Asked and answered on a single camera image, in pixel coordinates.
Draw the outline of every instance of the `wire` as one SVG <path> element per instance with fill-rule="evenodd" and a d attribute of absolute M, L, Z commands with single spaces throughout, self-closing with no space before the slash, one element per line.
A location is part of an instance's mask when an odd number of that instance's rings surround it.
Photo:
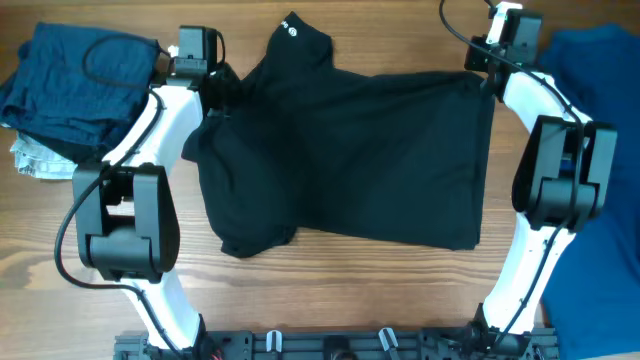
<path fill-rule="evenodd" d="M 110 86 L 116 86 L 116 87 L 122 87 L 122 88 L 128 88 L 128 89 L 133 89 L 133 90 L 140 90 L 140 91 L 143 91 L 143 92 L 147 93 L 150 96 L 153 96 L 155 98 L 155 100 L 157 101 L 156 112 L 153 115 L 153 118 L 151 119 L 151 122 L 149 123 L 149 125 L 147 125 L 147 127 L 144 129 L 144 131 L 142 132 L 140 137 L 125 152 L 125 154 L 122 156 L 122 158 L 120 160 L 118 160 L 115 164 L 109 166 L 106 170 L 104 170 L 100 174 L 100 176 L 98 176 L 97 179 L 95 179 L 91 184 L 89 184 L 89 186 L 87 186 L 87 188 L 75 199 L 73 205 L 71 206 L 71 208 L 67 212 L 67 215 L 62 220 L 62 223 L 60 224 L 60 228 L 58 229 L 58 234 L 56 236 L 56 243 L 55 243 L 55 248 L 54 248 L 54 260 L 55 260 L 56 268 L 58 269 L 58 272 L 60 273 L 60 276 L 62 276 L 65 280 L 67 280 L 68 282 L 70 282 L 71 284 L 73 284 L 75 286 L 78 286 L 78 287 L 81 287 L 81 288 L 84 288 L 84 289 L 91 289 L 91 290 L 127 290 L 127 291 L 133 292 L 136 295 L 136 297 L 138 298 L 138 300 L 142 303 L 142 306 L 144 307 L 145 311 L 147 312 L 147 315 L 149 316 L 149 319 L 151 319 L 151 322 L 153 323 L 154 328 L 156 329 L 156 331 L 158 332 L 158 334 L 160 335 L 162 340 L 167 344 L 169 349 L 179 359 L 180 358 L 186 359 L 186 357 L 183 354 L 181 354 L 180 351 L 178 350 L 178 348 L 171 342 L 171 339 L 169 339 L 166 331 L 162 328 L 162 325 L 160 324 L 160 321 L 158 320 L 158 317 L 154 313 L 154 311 L 153 311 L 153 309 L 151 307 L 151 304 L 149 303 L 149 300 L 144 295 L 144 291 L 142 291 L 142 290 L 140 290 L 138 288 L 135 288 L 133 286 L 130 286 L 130 285 L 123 285 L 123 284 L 97 285 L 97 284 L 90 284 L 90 283 L 86 283 L 86 282 L 80 281 L 80 280 L 74 278 L 73 276 L 71 276 L 71 274 L 69 274 L 67 272 L 67 270 L 64 268 L 64 264 L 62 263 L 62 242 L 64 240 L 64 234 L 67 231 L 67 228 L 69 227 L 69 224 L 71 223 L 71 219 L 76 214 L 76 212 L 78 212 L 78 209 L 80 208 L 82 203 L 87 199 L 87 197 L 91 194 L 91 192 L 95 188 L 97 188 L 100 184 L 102 184 L 105 180 L 109 179 L 110 176 L 116 170 L 118 170 L 118 168 L 120 168 L 122 166 L 122 164 L 124 164 L 125 161 L 127 161 L 132 155 L 134 155 L 138 151 L 138 147 L 146 139 L 146 137 L 149 135 L 151 130 L 153 130 L 153 127 L 158 122 L 158 119 L 160 118 L 160 115 L 162 114 L 162 110 L 164 109 L 164 103 L 162 102 L 162 98 L 160 98 L 160 96 L 155 91 L 153 91 L 153 90 L 151 90 L 151 89 L 149 89 L 147 87 L 137 85 L 137 84 L 124 83 L 124 82 L 119 82 L 119 81 L 114 81 L 114 80 L 111 80 L 111 79 L 103 78 L 103 77 L 100 77 L 98 75 L 95 75 L 95 74 L 91 73 L 88 70 L 88 68 L 87 68 L 87 60 L 89 58 L 89 54 L 91 53 L 91 51 L 93 51 L 99 45 L 101 45 L 101 44 L 103 44 L 103 43 L 105 43 L 107 41 L 114 40 L 114 39 L 126 39 L 126 40 L 134 40 L 134 41 L 142 42 L 142 43 L 144 43 L 146 45 L 157 47 L 158 50 L 160 52 L 162 52 L 163 54 L 168 54 L 168 52 L 163 50 L 162 48 L 160 48 L 160 46 L 157 43 L 152 44 L 148 39 L 145 39 L 145 38 L 142 38 L 142 37 L 138 37 L 138 36 L 135 36 L 135 35 L 129 35 L 129 34 L 110 35 L 110 36 L 106 36 L 104 38 L 101 38 L 101 39 L 95 41 L 85 51 L 84 56 L 82 57 L 82 73 L 84 74 L 84 76 L 86 76 L 90 80 L 95 81 L 97 83 L 101 83 L 101 84 L 104 84 L 104 85 L 110 85 Z"/>
<path fill-rule="evenodd" d="M 547 90 L 549 90 L 549 92 L 551 92 L 556 97 L 556 99 L 558 100 L 560 105 L 564 108 L 564 111 L 567 114 L 569 114 L 572 118 L 574 118 L 575 123 L 576 123 L 577 139 L 578 139 L 577 145 L 576 145 L 577 146 L 577 150 L 576 150 L 576 167 L 575 167 L 575 174 L 574 174 L 574 177 L 573 177 L 573 184 L 571 186 L 571 200 L 570 200 L 570 203 L 569 203 L 569 212 L 567 214 L 567 217 L 562 221 L 562 223 L 560 225 L 558 225 L 556 227 L 554 232 L 551 234 L 551 237 L 547 241 L 547 245 L 546 245 L 545 251 L 543 253 L 542 259 L 540 260 L 540 264 L 538 265 L 538 269 L 536 271 L 536 274 L 534 275 L 534 278 L 533 278 L 533 281 L 531 283 L 531 286 L 529 287 L 529 290 L 527 291 L 527 294 L 525 295 L 525 297 L 522 299 L 522 301 L 520 303 L 520 306 L 518 307 L 518 310 L 514 314 L 513 318 L 511 319 L 511 321 L 509 322 L 507 327 L 505 327 L 505 329 L 501 332 L 501 334 L 498 336 L 496 341 L 491 346 L 492 349 L 495 349 L 498 345 L 500 345 L 500 343 L 502 343 L 504 338 L 509 333 L 509 330 L 511 330 L 513 325 L 518 320 L 518 317 L 520 316 L 522 311 L 524 311 L 524 309 L 527 307 L 527 304 L 528 304 L 528 302 L 529 302 L 529 300 L 531 298 L 531 295 L 533 294 L 533 291 L 535 290 L 535 287 L 536 287 L 536 285 L 538 283 L 538 280 L 540 279 L 540 276 L 542 274 L 542 270 L 544 269 L 544 265 L 545 265 L 545 263 L 547 261 L 547 258 L 549 257 L 549 254 L 551 253 L 551 248 L 553 247 L 553 243 L 554 243 L 556 237 L 560 233 L 560 230 L 562 230 L 563 228 L 565 228 L 566 226 L 569 225 L 569 223 L 571 222 L 571 219 L 573 217 L 573 214 L 575 212 L 575 205 L 576 205 L 576 199 L 577 199 L 577 189 L 578 189 L 578 186 L 580 185 L 580 175 L 581 175 L 581 172 L 582 172 L 582 153 L 584 151 L 584 145 L 583 145 L 584 144 L 584 124 L 582 123 L 580 118 L 573 112 L 573 110 L 571 108 L 571 105 L 569 105 L 564 100 L 564 98 L 558 92 L 558 90 L 556 90 L 553 86 L 549 85 L 544 78 L 536 76 L 531 71 L 529 71 L 527 69 L 524 69 L 522 66 L 510 61 L 509 59 L 507 59 L 507 58 L 505 58 L 505 57 L 503 57 L 501 55 L 495 54 L 495 53 L 483 48 L 480 45 L 474 44 L 473 42 L 471 42 L 470 40 L 468 40 L 467 38 L 462 36 L 459 32 L 457 32 L 453 27 L 451 27 L 451 25 L 449 25 L 449 22 L 447 22 L 447 19 L 444 16 L 444 2 L 445 2 L 445 0 L 440 0 L 440 7 L 439 7 L 440 20 L 442 21 L 442 24 L 444 25 L 444 27 L 450 33 L 452 33 L 460 41 L 462 41 L 465 44 L 471 46 L 472 48 L 484 53 L 485 55 L 487 55 L 489 57 L 494 58 L 495 60 L 498 60 L 498 61 L 502 62 L 503 64 L 509 65 L 510 67 L 512 67 L 512 68 L 514 68 L 514 69 L 516 69 L 518 71 L 521 71 L 524 74 L 526 74 L 529 77 L 531 77 L 532 79 L 536 80 L 538 83 L 540 83 L 540 85 L 545 87 Z"/>

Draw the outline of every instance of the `table surface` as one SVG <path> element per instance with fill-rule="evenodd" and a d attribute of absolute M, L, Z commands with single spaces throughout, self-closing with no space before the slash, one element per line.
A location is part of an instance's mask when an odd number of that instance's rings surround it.
<path fill-rule="evenodd" d="M 545 13 L 543 42 L 558 28 L 611 21 L 634 33 L 640 5 L 629 1 L 528 1 Z M 3 0 L 0 80 L 18 65 L 16 51 L 38 21 L 118 29 L 178 43 L 181 24 L 223 32 L 227 59 L 246 75 L 264 55 L 289 11 L 330 34 L 335 65 L 366 75 L 462 70 L 466 46 L 440 24 L 437 0 Z M 480 0 L 449 0 L 446 14 L 467 37 L 488 30 Z M 487 171 L 482 239 L 474 251 L 300 230 L 289 246 L 238 260 L 220 253 L 209 227 L 196 167 L 179 161 L 170 178 L 182 230 L 177 263 L 186 292 L 209 329 L 322 331 L 463 325 L 495 284 L 511 244 L 511 181 L 527 141 L 514 114 L 498 104 Z M 69 182 L 20 176 L 0 131 L 0 359 L 110 359 L 113 337 L 143 324 L 123 294 L 73 288 L 57 274 L 54 235 L 71 205 Z M 96 281 L 75 249 L 64 261 L 74 276 Z"/>

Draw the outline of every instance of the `black shirt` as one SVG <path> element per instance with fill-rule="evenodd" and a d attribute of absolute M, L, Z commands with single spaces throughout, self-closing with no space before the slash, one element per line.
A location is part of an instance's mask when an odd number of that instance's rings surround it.
<path fill-rule="evenodd" d="M 242 101 L 187 140 L 223 251 L 252 256 L 298 226 L 473 249 L 494 100 L 466 72 L 363 76 L 295 13 Z"/>

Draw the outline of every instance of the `blue fabric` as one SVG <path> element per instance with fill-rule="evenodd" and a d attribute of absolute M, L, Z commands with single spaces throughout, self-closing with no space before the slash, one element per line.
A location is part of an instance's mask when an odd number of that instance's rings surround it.
<path fill-rule="evenodd" d="M 581 111 L 618 130 L 603 212 L 543 295 L 561 358 L 640 351 L 640 39 L 617 25 L 561 31 L 541 64 Z"/>
<path fill-rule="evenodd" d="M 117 146 L 146 101 L 146 93 L 96 83 L 82 73 L 82 57 L 117 32 L 40 23 L 18 51 L 20 66 L 0 90 L 0 122 L 22 131 L 82 145 Z M 90 72 L 148 86 L 158 46 L 113 39 L 94 48 Z"/>

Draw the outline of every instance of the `wooden tabletop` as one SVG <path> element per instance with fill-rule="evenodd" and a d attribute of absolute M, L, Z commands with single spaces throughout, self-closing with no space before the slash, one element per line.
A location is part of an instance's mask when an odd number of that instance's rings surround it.
<path fill-rule="evenodd" d="M 17 48 L 38 21 L 118 29 L 157 38 L 165 48 L 178 43 L 181 24 L 214 27 L 223 32 L 228 62 L 241 77 L 291 10 L 333 37 L 337 67 L 362 74 L 462 70 L 466 53 L 440 24 L 437 0 L 108 3 L 0 1 L 0 79 L 17 67 Z M 610 21 L 640 32 L 633 0 L 553 3 L 528 2 L 546 15 L 546 40 L 553 29 Z M 467 37 L 488 30 L 480 0 L 448 0 L 445 11 Z M 301 229 L 289 246 L 238 260 L 220 253 L 197 169 L 180 160 L 170 184 L 182 231 L 176 268 L 189 299 L 214 330 L 463 325 L 495 284 L 511 244 L 511 182 L 527 138 L 518 118 L 498 104 L 482 239 L 476 250 L 459 252 Z M 57 274 L 53 241 L 71 205 L 71 186 L 18 175 L 8 151 L 14 139 L 13 131 L 0 131 L 0 359 L 111 359 L 113 337 L 143 324 L 122 293 L 76 289 Z M 97 281 L 81 266 L 75 243 L 72 224 L 66 266 L 74 276 Z"/>

